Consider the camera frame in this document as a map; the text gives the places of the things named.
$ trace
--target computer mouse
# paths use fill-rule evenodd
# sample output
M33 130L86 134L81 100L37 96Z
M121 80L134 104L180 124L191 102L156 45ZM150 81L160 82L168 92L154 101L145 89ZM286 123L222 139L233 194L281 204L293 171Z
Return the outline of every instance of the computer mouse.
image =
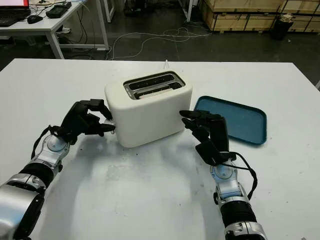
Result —
M42 19L44 19L42 16L30 15L30 16L28 16L26 21L28 22L28 24L35 24L35 23L41 21Z

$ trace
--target keyboard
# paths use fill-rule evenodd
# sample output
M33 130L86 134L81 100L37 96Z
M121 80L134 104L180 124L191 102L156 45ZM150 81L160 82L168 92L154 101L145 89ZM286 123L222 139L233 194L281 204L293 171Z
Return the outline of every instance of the keyboard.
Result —
M9 27L18 21L21 21L30 15L30 9L1 9L0 27Z

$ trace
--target toaster slot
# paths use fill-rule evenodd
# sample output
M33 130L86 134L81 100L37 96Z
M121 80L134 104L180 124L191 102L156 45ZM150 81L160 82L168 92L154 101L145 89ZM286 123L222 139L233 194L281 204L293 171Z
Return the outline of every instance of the toaster slot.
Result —
M186 84L172 71L126 81L123 86L134 100L145 99L184 87Z

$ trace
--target red screen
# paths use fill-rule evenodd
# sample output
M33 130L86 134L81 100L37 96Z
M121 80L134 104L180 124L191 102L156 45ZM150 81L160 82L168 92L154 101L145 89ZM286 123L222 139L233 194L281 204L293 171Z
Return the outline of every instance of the red screen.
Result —
M29 6L28 0L0 0L0 6Z

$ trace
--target laptop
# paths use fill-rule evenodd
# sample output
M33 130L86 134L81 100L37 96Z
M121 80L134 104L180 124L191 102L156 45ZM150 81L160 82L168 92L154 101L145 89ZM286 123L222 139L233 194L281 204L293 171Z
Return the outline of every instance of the laptop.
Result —
M30 13L29 0L0 0L0 27L9 27Z

